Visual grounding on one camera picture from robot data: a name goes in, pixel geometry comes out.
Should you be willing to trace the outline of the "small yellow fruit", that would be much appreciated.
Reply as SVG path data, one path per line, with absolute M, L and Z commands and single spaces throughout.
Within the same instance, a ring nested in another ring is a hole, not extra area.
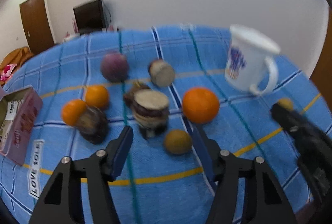
M 281 107 L 287 109 L 287 110 L 293 110 L 294 109 L 294 104 L 290 98 L 281 98 L 278 100 L 278 105 Z

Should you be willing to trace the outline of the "small orange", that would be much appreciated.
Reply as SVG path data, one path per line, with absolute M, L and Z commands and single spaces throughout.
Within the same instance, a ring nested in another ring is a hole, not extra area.
M 67 102 L 61 111 L 61 117 L 65 124 L 74 127 L 81 115 L 87 110 L 87 104 L 81 99 Z
M 109 106 L 109 92 L 102 85 L 88 86 L 85 93 L 85 102 L 88 106 L 106 109 Z

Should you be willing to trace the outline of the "yellow-brown kiwi fruit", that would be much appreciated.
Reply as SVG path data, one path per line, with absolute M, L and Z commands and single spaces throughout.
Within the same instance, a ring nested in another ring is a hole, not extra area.
M 164 148 L 173 155 L 186 154 L 191 150 L 192 138 L 183 130 L 171 130 L 165 135 Z

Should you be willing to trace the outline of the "large orange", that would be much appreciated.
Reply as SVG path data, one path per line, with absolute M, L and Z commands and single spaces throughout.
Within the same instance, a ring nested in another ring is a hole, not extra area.
M 220 102 L 214 92 L 205 87 L 187 90 L 182 98 L 184 116 L 192 123 L 204 124 L 212 121 L 218 114 Z

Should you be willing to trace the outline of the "cut sugarcane stump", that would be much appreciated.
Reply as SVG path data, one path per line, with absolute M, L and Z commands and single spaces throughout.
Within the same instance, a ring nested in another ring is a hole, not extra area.
M 135 80 L 123 95 L 125 105 L 131 109 L 142 137 L 147 140 L 161 135 L 168 127 L 169 98 L 147 84 Z

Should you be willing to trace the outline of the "small cut dark chestnut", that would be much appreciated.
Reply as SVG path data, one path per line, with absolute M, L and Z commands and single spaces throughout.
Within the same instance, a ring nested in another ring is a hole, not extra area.
M 157 87 L 168 87 L 175 80 L 175 70 L 163 59 L 153 60 L 148 71 L 152 83 Z

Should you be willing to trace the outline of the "pink metal tin tray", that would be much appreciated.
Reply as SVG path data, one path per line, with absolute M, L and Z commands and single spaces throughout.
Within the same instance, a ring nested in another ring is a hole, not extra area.
M 1 155 L 23 165 L 42 99 L 32 86 L 1 97 Z

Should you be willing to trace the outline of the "white printed mug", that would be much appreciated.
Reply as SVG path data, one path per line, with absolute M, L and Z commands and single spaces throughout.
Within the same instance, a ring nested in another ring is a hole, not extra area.
M 229 31 L 226 81 L 237 90 L 255 96 L 272 92 L 278 81 L 275 57 L 281 52 L 280 46 L 253 28 L 232 24 Z

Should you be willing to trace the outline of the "pink floral cushion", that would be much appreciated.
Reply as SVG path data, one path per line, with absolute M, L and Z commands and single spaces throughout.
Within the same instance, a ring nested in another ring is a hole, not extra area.
M 1 81 L 2 82 L 6 82 L 7 80 L 9 80 L 12 75 L 13 75 L 13 71 L 16 69 L 17 64 L 9 64 L 6 65 L 1 73 Z

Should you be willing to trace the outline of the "purple round fruit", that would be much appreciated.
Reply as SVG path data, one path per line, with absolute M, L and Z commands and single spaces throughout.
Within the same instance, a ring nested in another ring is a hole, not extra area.
M 100 70 L 110 82 L 123 82 L 128 77 L 129 64 L 127 58 L 120 53 L 108 53 L 102 61 Z

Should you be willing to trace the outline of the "orange leather sofa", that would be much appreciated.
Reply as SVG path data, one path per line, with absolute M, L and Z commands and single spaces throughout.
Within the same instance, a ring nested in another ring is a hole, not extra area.
M 5 67 L 10 64 L 16 64 L 16 69 L 19 69 L 26 61 L 34 56 L 34 53 L 32 53 L 30 48 L 27 46 L 15 49 L 11 51 L 1 62 L 1 71 L 3 71 Z

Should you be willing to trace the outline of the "brown wooden door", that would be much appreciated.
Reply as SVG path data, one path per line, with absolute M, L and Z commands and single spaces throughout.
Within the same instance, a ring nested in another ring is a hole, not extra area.
M 19 5 L 21 22 L 30 51 L 38 55 L 54 46 L 45 0 L 26 0 Z

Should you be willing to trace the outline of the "black television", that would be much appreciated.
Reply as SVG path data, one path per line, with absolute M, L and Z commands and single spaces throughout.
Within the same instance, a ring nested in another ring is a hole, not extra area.
M 73 9 L 79 33 L 101 31 L 106 28 L 102 0 L 92 0 Z

